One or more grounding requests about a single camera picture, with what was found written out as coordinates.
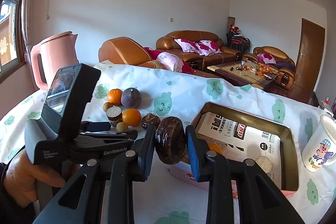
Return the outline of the person's left hand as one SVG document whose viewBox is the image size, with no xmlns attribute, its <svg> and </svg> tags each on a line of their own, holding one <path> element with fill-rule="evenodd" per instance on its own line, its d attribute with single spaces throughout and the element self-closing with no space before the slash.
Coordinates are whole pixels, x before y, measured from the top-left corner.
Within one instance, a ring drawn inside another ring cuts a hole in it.
<svg viewBox="0 0 336 224">
<path fill-rule="evenodd" d="M 46 165 L 33 165 L 26 150 L 23 149 L 14 156 L 5 172 L 3 186 L 9 196 L 20 207 L 27 207 L 38 200 L 35 183 L 43 182 L 48 186 L 61 188 L 66 181 L 51 167 Z"/>
</svg>

